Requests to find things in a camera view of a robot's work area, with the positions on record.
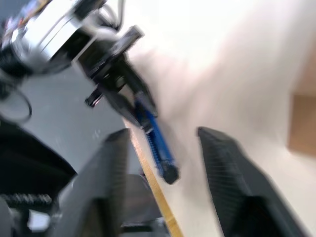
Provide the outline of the blue box cutter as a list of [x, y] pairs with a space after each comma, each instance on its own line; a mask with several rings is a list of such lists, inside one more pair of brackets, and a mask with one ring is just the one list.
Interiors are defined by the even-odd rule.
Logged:
[[170, 185], [175, 183], [179, 179], [179, 171], [156, 118], [144, 107], [139, 99], [135, 100], [135, 112], [136, 117], [143, 125], [142, 130], [146, 134], [159, 176]]

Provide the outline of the brown cardboard box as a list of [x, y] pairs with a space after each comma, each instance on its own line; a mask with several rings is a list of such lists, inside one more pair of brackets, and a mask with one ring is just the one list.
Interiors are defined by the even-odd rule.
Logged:
[[307, 61], [292, 92], [288, 148], [316, 157], [316, 55]]

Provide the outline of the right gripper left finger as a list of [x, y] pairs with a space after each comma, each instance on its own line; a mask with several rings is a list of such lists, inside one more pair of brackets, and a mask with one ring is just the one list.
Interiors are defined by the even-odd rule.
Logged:
[[60, 194], [46, 237], [119, 237], [129, 138], [125, 128], [102, 142]]

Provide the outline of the dark robot body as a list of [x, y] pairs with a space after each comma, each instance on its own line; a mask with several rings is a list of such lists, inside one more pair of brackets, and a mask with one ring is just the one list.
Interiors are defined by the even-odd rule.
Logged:
[[72, 166], [21, 127], [0, 120], [0, 195], [55, 197], [76, 175]]

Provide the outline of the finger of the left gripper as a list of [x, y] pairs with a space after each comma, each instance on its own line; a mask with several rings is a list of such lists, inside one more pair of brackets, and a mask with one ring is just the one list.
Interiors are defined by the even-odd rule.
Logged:
[[122, 117], [131, 122], [136, 127], [143, 129], [143, 125], [136, 116], [135, 109], [131, 103], [123, 95], [109, 91], [108, 102], [114, 110], [116, 110]]
[[126, 57], [123, 58], [123, 74], [136, 100], [154, 117], [157, 117], [158, 110], [147, 84]]

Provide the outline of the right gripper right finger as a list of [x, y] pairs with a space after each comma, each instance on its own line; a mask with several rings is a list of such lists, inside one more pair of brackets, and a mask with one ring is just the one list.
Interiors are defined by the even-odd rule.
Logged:
[[211, 199], [224, 237], [307, 237], [267, 176], [236, 139], [197, 128]]

